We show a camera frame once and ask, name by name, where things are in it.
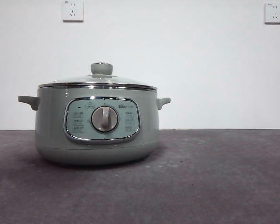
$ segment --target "side handle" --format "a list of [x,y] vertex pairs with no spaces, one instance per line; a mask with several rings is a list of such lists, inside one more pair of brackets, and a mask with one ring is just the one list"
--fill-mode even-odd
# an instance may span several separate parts
[[157,106],[158,106],[158,110],[162,109],[164,104],[168,104],[171,102],[170,98],[161,98],[161,99],[157,99]]
[[32,110],[37,111],[41,99],[39,97],[18,96],[18,101],[29,104]]

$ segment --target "control knob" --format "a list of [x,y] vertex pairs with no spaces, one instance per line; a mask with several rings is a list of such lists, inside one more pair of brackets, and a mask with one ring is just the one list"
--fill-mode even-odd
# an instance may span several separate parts
[[93,112],[91,122],[97,131],[109,132],[116,127],[118,116],[112,108],[101,106]]

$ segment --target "wall socket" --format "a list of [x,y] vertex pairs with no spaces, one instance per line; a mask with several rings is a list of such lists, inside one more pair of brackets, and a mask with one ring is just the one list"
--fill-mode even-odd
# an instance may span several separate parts
[[83,0],[64,0],[62,2],[62,19],[67,21],[83,21]]
[[280,24],[280,2],[265,3],[265,23]]

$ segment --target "glass lid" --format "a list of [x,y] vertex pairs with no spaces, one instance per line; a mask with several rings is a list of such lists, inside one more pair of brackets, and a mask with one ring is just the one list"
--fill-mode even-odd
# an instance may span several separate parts
[[139,90],[153,90],[156,91],[157,88],[137,82],[128,78],[120,78],[113,76],[113,66],[108,63],[93,63],[91,64],[92,75],[67,78],[54,81],[52,83],[39,85],[39,88],[43,87],[69,87],[69,88],[79,88],[86,86],[88,88],[110,88],[110,89],[139,89]]

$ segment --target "lid knob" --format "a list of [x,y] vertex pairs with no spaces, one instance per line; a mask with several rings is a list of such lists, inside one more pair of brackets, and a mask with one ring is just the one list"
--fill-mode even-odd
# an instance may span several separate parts
[[93,75],[112,75],[113,66],[108,63],[98,62],[91,64],[91,72]]

